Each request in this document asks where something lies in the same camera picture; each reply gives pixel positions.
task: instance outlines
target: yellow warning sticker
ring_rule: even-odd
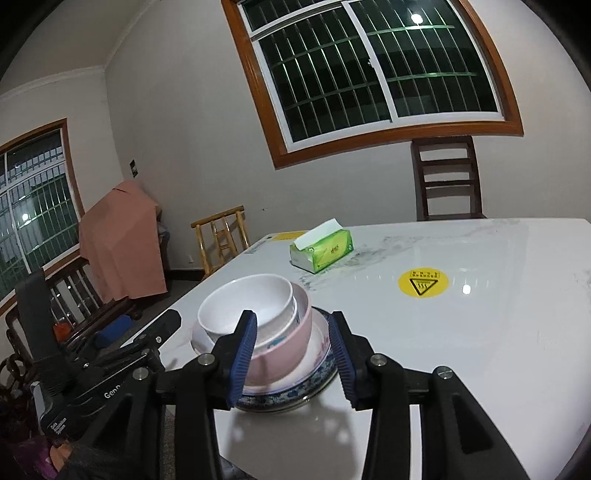
[[[301,232],[281,232],[276,234],[271,241],[279,241],[279,240],[295,240],[299,236],[304,235],[308,230],[303,230]]]
[[[449,285],[447,275],[435,268],[414,268],[403,273],[398,279],[400,290],[406,295],[419,299],[434,297],[446,291]]]

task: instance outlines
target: yellow circular sticker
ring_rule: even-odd
[[[419,299],[434,297],[446,291],[449,285],[447,275],[435,268],[413,268],[398,279],[398,286],[406,295]]]

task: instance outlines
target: screw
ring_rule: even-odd
[[[197,358],[197,362],[199,362],[199,365],[203,365],[204,367],[211,365],[212,363],[214,363],[214,361],[216,361],[216,358],[210,353],[202,353]]]
[[[388,357],[382,355],[381,353],[375,353],[370,357],[369,361],[372,365],[375,365],[376,367],[381,367],[388,363]]]
[[[146,367],[139,367],[131,374],[136,380],[145,380],[150,375]]]
[[[453,377],[453,370],[449,367],[437,367],[435,373],[444,380],[449,380]]]

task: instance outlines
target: hair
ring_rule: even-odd
[[[10,446],[0,440],[0,480],[43,480],[43,477],[23,469],[14,458]]]
[[[113,452],[71,442],[72,454],[58,478],[68,480],[140,480],[143,468],[136,461]]]

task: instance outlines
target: wooden chair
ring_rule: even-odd
[[[442,158],[425,160],[421,153],[427,150],[465,148],[466,158]],[[412,141],[411,151],[417,187],[417,220],[455,220],[486,218],[482,214],[482,195],[478,163],[472,137],[419,138]],[[426,181],[426,174],[467,172],[468,179]],[[429,213],[428,199],[434,197],[466,196],[470,197],[470,212],[432,215]]]
[[[85,339],[116,320],[131,313],[135,303],[130,299],[103,303],[92,283],[88,260],[78,257],[46,279],[51,291],[51,313],[56,337],[68,350],[76,350]],[[15,353],[28,362],[33,359],[26,347],[24,332],[19,327],[18,304],[6,313],[8,341]]]
[[[193,222],[191,224],[191,228],[196,229],[197,233],[197,243],[199,245],[199,254],[201,255],[201,261],[203,263],[203,269],[205,270],[205,277],[208,277],[222,266],[226,264],[226,259],[224,258],[224,251],[228,250],[232,257],[238,255],[238,249],[236,248],[236,243],[232,238],[232,233],[230,231],[230,224],[228,224],[227,217],[232,215],[236,216],[236,223],[238,224],[238,231],[240,234],[240,240],[242,242],[242,248],[246,250],[249,246],[251,246],[250,241],[248,240],[248,234],[246,233],[246,226],[244,224],[244,207],[240,205],[239,207],[232,208],[226,210],[225,212],[218,213],[217,215],[212,215],[202,220],[198,220],[197,222]],[[223,226],[221,229],[218,229],[216,226],[216,221],[221,220]],[[212,267],[209,263],[207,258],[207,250],[205,248],[205,244],[203,241],[203,231],[201,227],[207,224],[211,225],[212,234],[213,234],[213,241],[215,244],[215,249],[217,250],[217,255],[220,259],[220,265],[216,267]],[[220,243],[220,237],[225,240],[225,243]]]

